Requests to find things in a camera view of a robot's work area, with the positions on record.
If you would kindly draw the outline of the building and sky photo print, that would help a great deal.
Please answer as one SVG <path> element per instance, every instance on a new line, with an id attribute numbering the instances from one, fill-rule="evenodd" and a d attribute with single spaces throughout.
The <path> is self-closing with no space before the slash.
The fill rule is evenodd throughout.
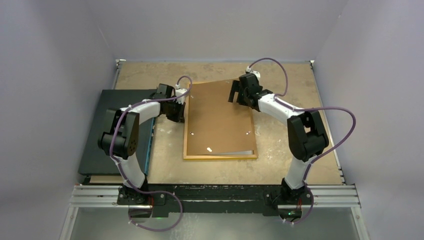
<path id="1" fill-rule="evenodd" d="M 253 155 L 253 150 L 247 150 L 247 151 L 234 151 L 234 152 L 222 152 L 222 153 L 212 153 L 211 155 L 218 155 L 218 156 L 233 156 L 233 155 Z"/>

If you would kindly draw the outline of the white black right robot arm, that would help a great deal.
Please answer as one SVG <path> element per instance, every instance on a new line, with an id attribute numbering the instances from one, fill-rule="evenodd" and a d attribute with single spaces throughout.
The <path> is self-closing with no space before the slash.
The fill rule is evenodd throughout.
<path id="1" fill-rule="evenodd" d="M 254 73 L 243 74 L 232 81 L 228 101 L 267 114 L 286 125 L 292 160 L 282 179 L 280 196 L 284 202 L 294 203 L 306 191 L 306 178 L 313 160 L 329 145 L 319 111 L 300 109 L 281 100 L 278 94 L 261 86 Z"/>

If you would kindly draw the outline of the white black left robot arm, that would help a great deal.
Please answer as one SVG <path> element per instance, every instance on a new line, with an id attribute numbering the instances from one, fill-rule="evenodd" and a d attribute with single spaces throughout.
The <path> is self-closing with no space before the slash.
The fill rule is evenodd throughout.
<path id="1" fill-rule="evenodd" d="M 150 191 L 145 173 L 136 155 L 139 145 L 139 128 L 147 120 L 161 115 L 175 123 L 185 121 L 185 99 L 188 88 L 160 84 L 148 98 L 119 109 L 108 109 L 105 128 L 98 147 L 115 163 L 125 187 L 131 188 L 129 197 L 138 205 L 146 203 Z"/>

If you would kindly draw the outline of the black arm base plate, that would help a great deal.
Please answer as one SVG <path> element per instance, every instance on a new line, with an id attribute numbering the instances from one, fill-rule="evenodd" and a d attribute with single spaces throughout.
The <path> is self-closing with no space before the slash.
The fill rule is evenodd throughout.
<path id="1" fill-rule="evenodd" d="M 159 184 L 149 183 L 148 193 L 120 186 L 117 204 L 145 206 L 154 217 L 170 213 L 261 214 L 266 217 L 299 216 L 312 203 L 312 193 L 302 187 L 289 193 L 278 184 Z"/>

